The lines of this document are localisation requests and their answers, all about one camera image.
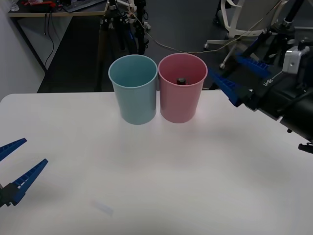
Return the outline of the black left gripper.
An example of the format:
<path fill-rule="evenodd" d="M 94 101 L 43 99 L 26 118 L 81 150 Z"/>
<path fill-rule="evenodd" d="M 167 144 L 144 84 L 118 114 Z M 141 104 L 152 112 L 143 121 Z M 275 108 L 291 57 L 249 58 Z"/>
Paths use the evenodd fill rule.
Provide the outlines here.
<path fill-rule="evenodd" d="M 13 151 L 19 148 L 21 145 L 26 143 L 25 138 L 19 139 L 17 141 L 11 142 L 0 147 L 0 161 L 9 156 Z M 22 198 L 25 196 L 26 191 L 34 183 L 37 177 L 40 175 L 42 170 L 47 165 L 48 160 L 43 159 L 33 168 L 31 168 L 24 175 L 16 179 L 15 181 L 9 183 L 4 188 L 0 188 L 0 207 L 7 205 L 16 206 Z"/>

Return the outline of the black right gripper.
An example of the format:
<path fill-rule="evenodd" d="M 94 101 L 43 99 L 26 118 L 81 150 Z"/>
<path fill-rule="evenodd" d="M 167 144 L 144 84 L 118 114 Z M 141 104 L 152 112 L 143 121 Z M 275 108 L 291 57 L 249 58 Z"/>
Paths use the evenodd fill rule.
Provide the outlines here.
<path fill-rule="evenodd" d="M 260 77 L 270 75 L 269 65 L 257 62 L 250 57 L 235 55 L 239 64 L 247 67 Z M 247 69 L 219 71 L 209 70 L 213 81 L 211 90 L 220 89 L 235 106 L 245 105 L 251 110 L 259 110 L 274 120 L 283 116 L 288 104 L 304 94 L 303 84 L 296 75 L 279 73 L 263 80 L 258 86 L 255 76 Z"/>

